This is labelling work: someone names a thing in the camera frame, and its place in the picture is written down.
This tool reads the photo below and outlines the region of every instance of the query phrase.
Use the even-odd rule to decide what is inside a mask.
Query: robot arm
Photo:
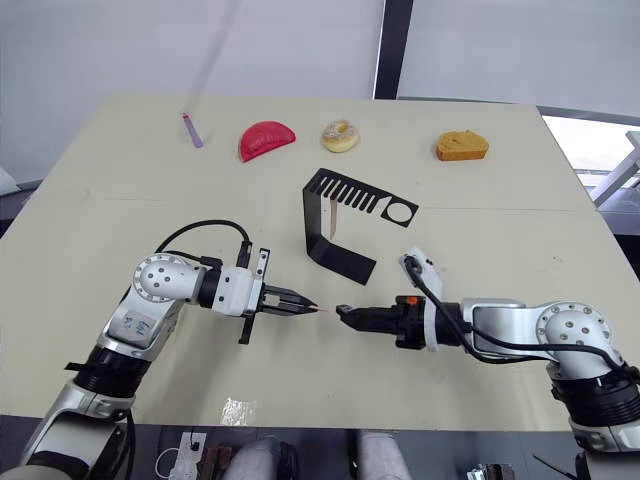
[[[200,259],[202,265],[192,265],[170,252],[155,253],[140,262],[87,361],[67,365],[77,374],[33,433],[23,451],[23,467],[0,478],[114,478],[127,453],[132,464],[135,392],[173,332],[184,304],[243,317],[239,340],[243,344],[249,343],[258,312],[316,311],[315,303],[296,292],[265,284],[269,250],[260,250],[256,273],[249,270],[250,247],[250,242],[243,242],[236,266],[209,257]],[[267,304],[267,295],[277,297],[277,303]],[[125,417],[126,435],[118,423]]]
[[[600,312],[565,301],[538,307],[504,299],[443,303],[442,282],[422,252],[412,249],[400,264],[429,300],[399,296],[390,308],[340,305],[340,319],[356,330],[394,334],[401,348],[463,346],[487,363],[547,359],[552,394],[566,405],[581,447],[640,451],[638,370],[613,349],[611,327]]]

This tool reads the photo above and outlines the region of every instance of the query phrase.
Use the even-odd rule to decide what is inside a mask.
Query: bread slice
[[[489,142],[471,130],[446,132],[436,142],[436,154],[443,161],[484,158]]]

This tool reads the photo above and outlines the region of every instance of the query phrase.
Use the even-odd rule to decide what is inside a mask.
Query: red toy fruit
[[[240,138],[238,152],[243,162],[267,153],[274,148],[294,142],[296,134],[280,122],[258,122],[251,125]]]

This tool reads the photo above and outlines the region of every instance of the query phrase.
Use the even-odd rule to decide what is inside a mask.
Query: white table
[[[638,281],[534,107],[207,97],[195,122],[208,143],[196,150],[182,134],[182,103],[107,103],[0,240],[4,413],[43,415],[71,377],[63,366],[84,361],[136,263],[204,218],[245,226],[255,248],[272,249],[267,282],[329,311],[260,315],[242,346],[242,320],[184,308],[138,391],[138,422],[217,424],[231,398],[256,402],[258,426],[568,429],[540,362],[488,366],[458,349],[404,351],[391,336],[339,322],[337,304],[390,305],[416,292],[396,260],[413,245],[440,268],[445,300],[590,303],[640,363]],[[335,155],[319,135],[342,117],[362,140]],[[270,119],[290,126],[296,142],[240,163],[241,133]],[[437,160],[437,136],[467,128],[489,140],[487,157]],[[408,229],[339,210],[334,241],[378,260],[366,287],[306,255],[301,190],[319,167],[420,205]],[[211,228],[173,246],[231,262],[238,241]]]

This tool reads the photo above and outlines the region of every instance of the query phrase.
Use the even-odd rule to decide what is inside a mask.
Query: sticker
[[[243,427],[253,425],[256,419],[257,400],[251,402],[243,402],[227,398],[222,408],[220,416],[220,425],[229,427]]]

